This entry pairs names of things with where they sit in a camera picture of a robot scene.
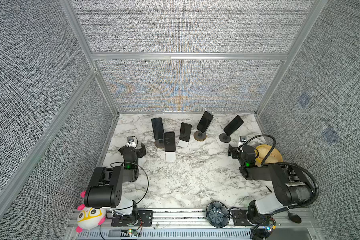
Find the black phone front white stand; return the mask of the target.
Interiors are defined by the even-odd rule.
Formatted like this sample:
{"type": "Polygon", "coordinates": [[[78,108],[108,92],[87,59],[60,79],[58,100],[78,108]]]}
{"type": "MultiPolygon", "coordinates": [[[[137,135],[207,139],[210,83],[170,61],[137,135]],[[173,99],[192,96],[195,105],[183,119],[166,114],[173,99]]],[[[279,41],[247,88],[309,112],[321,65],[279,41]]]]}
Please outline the black phone front white stand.
{"type": "Polygon", "coordinates": [[[176,151],[176,135],[175,132],[164,132],[164,149],[166,153],[176,151]]]}

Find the black phone white stand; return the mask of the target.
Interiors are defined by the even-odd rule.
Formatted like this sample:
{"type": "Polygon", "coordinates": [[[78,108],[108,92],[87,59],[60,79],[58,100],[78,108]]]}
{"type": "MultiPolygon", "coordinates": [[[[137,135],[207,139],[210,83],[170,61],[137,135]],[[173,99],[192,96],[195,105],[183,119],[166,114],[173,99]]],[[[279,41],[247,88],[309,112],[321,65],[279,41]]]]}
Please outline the black phone white stand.
{"type": "Polygon", "coordinates": [[[180,129],[180,141],[189,142],[192,132],[192,125],[187,123],[181,123],[180,129]]]}
{"type": "Polygon", "coordinates": [[[164,132],[164,149],[166,153],[176,151],[176,135],[175,132],[164,132]]]}

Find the black phone grey stand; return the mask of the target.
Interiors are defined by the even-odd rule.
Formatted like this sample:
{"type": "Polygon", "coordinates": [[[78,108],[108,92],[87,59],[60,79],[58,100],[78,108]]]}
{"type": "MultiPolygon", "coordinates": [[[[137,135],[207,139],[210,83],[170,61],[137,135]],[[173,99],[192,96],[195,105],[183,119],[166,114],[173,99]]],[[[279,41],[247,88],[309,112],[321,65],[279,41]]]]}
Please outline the black phone grey stand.
{"type": "Polygon", "coordinates": [[[225,127],[224,133],[227,136],[231,136],[241,125],[243,125],[244,121],[240,116],[235,116],[225,127]]]}

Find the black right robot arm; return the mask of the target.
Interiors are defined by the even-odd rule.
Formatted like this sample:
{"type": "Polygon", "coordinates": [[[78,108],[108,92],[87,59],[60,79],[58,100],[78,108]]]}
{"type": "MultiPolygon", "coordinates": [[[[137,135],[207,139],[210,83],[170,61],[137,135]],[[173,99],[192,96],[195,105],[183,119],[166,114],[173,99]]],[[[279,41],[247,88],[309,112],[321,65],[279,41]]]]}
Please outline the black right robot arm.
{"type": "Polygon", "coordinates": [[[319,196],[319,185],[304,168],[283,161],[270,145],[229,145],[228,156],[239,161],[239,172],[248,181],[270,181],[272,192],[251,201],[247,219],[252,225],[263,223],[272,214],[311,205],[319,196]]]}

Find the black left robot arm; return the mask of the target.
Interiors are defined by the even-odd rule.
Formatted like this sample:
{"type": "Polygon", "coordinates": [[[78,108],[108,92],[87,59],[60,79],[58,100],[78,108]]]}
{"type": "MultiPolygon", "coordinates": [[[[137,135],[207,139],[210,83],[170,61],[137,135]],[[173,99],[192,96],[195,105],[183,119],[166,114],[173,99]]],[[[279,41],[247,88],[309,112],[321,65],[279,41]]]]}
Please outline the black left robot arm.
{"type": "Polygon", "coordinates": [[[84,194],[86,207],[110,207],[121,220],[128,223],[138,219],[135,201],[122,198],[123,183],[135,182],[139,177],[139,159],[146,155],[145,145],[137,149],[132,143],[119,149],[123,162],[116,167],[97,167],[84,194]]]}

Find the grey round base phone stand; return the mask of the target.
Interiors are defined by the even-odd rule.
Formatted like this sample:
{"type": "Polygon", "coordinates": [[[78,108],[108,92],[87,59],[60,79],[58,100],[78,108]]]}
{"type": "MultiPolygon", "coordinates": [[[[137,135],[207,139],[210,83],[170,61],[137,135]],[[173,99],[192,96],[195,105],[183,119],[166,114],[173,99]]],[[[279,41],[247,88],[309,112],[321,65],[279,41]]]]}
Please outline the grey round base phone stand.
{"type": "Polygon", "coordinates": [[[222,133],[219,135],[219,140],[222,143],[230,143],[231,142],[231,137],[225,133],[222,133]]]}

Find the wooden base grey phone stand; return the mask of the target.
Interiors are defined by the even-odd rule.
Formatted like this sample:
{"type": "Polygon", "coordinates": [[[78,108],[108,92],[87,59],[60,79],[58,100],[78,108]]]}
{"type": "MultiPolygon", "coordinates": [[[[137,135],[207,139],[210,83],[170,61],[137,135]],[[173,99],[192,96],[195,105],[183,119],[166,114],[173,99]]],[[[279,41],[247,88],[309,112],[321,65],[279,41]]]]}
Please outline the wooden base grey phone stand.
{"type": "Polygon", "coordinates": [[[163,149],[165,147],[163,139],[155,140],[154,144],[158,149],[163,149]]]}

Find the black phone wooden base stand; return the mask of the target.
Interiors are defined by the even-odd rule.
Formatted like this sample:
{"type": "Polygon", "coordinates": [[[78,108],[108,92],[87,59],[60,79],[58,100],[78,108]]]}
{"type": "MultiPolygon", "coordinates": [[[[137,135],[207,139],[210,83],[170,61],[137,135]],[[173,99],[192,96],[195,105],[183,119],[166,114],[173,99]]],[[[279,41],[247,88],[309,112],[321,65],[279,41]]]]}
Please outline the black phone wooden base stand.
{"type": "Polygon", "coordinates": [[[211,113],[205,111],[197,125],[197,130],[204,134],[209,128],[213,118],[214,116],[211,113]]]}

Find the yellow rimmed wooden bowl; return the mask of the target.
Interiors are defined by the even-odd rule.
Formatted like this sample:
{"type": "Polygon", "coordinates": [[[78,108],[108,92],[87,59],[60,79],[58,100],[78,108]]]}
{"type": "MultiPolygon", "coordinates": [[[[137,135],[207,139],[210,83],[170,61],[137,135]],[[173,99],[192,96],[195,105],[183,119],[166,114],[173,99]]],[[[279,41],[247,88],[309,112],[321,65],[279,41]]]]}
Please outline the yellow rimmed wooden bowl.
{"type": "MultiPolygon", "coordinates": [[[[256,166],[260,167],[262,160],[265,158],[272,146],[270,145],[259,145],[256,147],[256,150],[259,151],[259,157],[256,158],[256,166]]],[[[264,164],[273,164],[283,162],[283,157],[277,149],[273,149],[271,154],[268,156],[264,164]]]]}

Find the pink white plush toy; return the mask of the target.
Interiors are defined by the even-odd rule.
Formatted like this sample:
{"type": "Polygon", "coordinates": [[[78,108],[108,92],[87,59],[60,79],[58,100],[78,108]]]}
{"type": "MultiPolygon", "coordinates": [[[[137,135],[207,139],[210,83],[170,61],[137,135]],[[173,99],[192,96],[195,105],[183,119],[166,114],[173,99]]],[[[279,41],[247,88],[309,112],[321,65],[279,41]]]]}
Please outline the pink white plush toy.
{"type": "Polygon", "coordinates": [[[77,207],[77,210],[79,211],[79,215],[77,217],[76,232],[81,233],[84,230],[91,230],[101,226],[106,220],[106,212],[108,209],[95,209],[81,204],[77,207]]]}

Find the black spoon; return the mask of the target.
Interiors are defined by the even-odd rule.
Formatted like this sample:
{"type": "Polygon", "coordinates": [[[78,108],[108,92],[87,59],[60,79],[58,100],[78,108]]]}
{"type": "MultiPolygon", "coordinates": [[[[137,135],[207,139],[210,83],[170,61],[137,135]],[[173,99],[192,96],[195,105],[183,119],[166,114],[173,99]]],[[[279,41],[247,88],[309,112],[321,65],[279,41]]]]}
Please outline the black spoon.
{"type": "Polygon", "coordinates": [[[288,218],[290,221],[292,221],[293,223],[296,223],[296,224],[302,223],[302,219],[299,215],[292,213],[290,211],[287,211],[287,213],[288,213],[288,218]]]}

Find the aluminium front rail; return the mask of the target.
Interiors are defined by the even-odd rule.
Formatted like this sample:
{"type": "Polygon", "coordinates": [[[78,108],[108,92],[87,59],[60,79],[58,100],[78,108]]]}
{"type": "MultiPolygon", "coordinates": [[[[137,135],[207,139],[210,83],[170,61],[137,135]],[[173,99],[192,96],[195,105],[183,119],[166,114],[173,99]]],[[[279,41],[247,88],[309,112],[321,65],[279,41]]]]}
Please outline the aluminium front rail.
{"type": "MultiPolygon", "coordinates": [[[[230,220],[224,228],[213,227],[208,221],[205,209],[153,209],[151,226],[143,227],[138,236],[127,233],[126,227],[113,227],[106,220],[100,227],[77,233],[74,211],[65,240],[249,240],[250,226],[235,226],[230,220]]],[[[313,214],[308,209],[296,209],[294,213],[302,218],[302,223],[293,223],[286,212],[274,216],[276,228],[271,240],[323,240],[324,235],[313,214]]]]}

